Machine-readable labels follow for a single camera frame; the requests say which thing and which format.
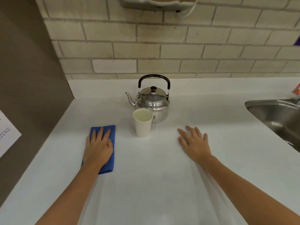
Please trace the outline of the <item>brown cabinet side panel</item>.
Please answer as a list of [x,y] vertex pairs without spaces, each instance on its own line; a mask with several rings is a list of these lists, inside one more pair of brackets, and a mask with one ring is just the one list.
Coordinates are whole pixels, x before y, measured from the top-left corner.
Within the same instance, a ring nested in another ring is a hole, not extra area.
[[0,157],[0,208],[73,99],[36,0],[0,0],[0,111],[21,133]]

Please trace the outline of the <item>person's left forearm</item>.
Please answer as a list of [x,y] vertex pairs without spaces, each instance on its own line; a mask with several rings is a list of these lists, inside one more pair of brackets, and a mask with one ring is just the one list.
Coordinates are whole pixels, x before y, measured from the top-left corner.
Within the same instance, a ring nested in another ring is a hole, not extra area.
[[77,225],[100,169],[97,164],[84,163],[72,182],[35,225]]

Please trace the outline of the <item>person's right hand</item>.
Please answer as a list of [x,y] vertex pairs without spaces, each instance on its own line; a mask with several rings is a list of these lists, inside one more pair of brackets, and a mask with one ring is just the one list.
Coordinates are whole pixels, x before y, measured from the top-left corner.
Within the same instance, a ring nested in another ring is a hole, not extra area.
[[183,150],[190,159],[196,162],[200,166],[204,166],[207,159],[212,158],[212,153],[209,144],[206,144],[203,140],[203,134],[200,132],[199,128],[195,127],[197,131],[197,140],[186,140],[186,134],[189,132],[184,131],[180,128],[177,129],[179,137],[185,139],[188,143],[188,150]]

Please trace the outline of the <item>wall-mounted paper towel dispenser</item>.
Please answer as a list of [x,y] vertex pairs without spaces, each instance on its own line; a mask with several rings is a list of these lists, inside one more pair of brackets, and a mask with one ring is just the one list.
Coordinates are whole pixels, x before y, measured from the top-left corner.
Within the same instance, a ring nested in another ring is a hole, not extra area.
[[181,11],[192,8],[197,0],[119,0],[124,8],[148,11]]

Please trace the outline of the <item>white paper cup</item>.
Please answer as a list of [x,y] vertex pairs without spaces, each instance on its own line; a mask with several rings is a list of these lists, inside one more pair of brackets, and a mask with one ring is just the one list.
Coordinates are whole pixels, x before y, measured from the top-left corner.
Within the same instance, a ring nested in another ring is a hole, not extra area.
[[150,134],[153,113],[149,109],[139,108],[133,112],[136,135],[140,138]]

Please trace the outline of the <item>steel kettle lid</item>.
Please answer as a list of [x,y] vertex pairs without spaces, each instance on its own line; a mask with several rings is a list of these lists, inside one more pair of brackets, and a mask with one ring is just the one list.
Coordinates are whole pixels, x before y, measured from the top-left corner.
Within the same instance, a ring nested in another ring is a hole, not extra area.
[[161,88],[151,86],[141,90],[140,97],[147,102],[161,102],[167,98],[167,94]]

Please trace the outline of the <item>person's right forearm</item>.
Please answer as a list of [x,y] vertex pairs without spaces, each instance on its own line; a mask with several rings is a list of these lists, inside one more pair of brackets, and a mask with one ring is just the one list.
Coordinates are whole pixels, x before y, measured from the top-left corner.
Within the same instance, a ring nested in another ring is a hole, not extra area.
[[221,187],[248,225],[300,225],[300,216],[212,155],[195,160]]

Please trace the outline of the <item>white paper sheet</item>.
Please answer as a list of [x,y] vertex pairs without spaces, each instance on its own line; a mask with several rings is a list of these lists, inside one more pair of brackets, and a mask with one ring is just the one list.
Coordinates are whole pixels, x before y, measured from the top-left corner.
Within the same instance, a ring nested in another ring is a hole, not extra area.
[[22,134],[0,110],[0,158]]

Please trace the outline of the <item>stainless steel sink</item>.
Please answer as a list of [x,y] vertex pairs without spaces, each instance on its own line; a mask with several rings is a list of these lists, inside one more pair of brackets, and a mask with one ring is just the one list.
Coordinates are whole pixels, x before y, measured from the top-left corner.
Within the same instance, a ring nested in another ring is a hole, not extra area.
[[300,103],[293,99],[251,100],[246,109],[300,153]]

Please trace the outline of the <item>person's left hand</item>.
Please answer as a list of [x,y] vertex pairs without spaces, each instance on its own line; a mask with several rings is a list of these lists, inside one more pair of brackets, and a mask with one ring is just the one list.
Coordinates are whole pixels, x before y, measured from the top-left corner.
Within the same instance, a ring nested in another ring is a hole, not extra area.
[[110,139],[111,130],[103,127],[103,136],[101,142],[96,142],[97,133],[100,127],[93,129],[91,143],[88,148],[85,148],[83,155],[83,165],[91,166],[96,170],[96,173],[107,164],[114,151],[109,151],[107,147],[107,140]]

